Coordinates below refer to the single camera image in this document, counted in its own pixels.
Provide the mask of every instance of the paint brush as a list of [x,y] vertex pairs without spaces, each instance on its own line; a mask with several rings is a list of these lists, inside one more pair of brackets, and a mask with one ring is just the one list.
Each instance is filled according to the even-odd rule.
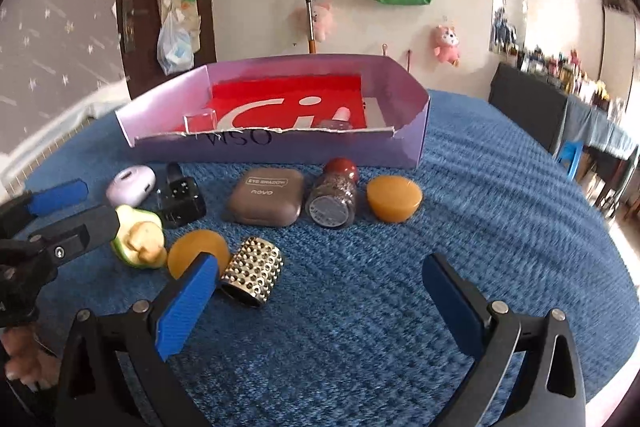
[[314,12],[311,6],[311,0],[306,1],[306,15],[309,18],[309,53],[316,52],[316,39],[314,37]]

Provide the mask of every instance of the hand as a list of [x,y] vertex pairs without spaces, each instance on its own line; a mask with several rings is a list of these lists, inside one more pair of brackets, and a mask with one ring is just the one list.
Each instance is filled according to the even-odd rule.
[[4,366],[7,380],[49,389],[58,383],[60,360],[45,353],[35,337],[34,325],[7,328],[0,337],[11,360]]

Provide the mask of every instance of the avocado toy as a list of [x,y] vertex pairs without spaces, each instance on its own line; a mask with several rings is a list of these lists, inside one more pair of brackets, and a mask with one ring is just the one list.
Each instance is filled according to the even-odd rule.
[[111,248],[123,263],[135,268],[161,268],[166,264],[162,223],[157,214],[121,204],[118,235]]

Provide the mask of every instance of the blue gripper pad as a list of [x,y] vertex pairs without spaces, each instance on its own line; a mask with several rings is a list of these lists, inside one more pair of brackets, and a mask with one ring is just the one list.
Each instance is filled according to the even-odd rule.
[[458,344],[458,349],[479,360],[484,353],[482,322],[433,255],[427,256],[422,264],[422,284]]
[[176,298],[158,319],[156,329],[156,349],[162,360],[180,353],[196,325],[200,314],[209,302],[218,282],[218,261],[207,255],[200,269],[184,282]]
[[82,203],[89,195],[89,188],[82,180],[74,180],[41,192],[34,192],[27,210],[32,216],[52,214],[61,208]]

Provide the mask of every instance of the brown makeup compact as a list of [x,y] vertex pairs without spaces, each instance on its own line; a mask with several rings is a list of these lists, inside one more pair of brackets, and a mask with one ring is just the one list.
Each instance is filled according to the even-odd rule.
[[226,209],[243,225],[288,227],[300,215],[304,190],[304,178],[294,169],[251,169],[234,188]]

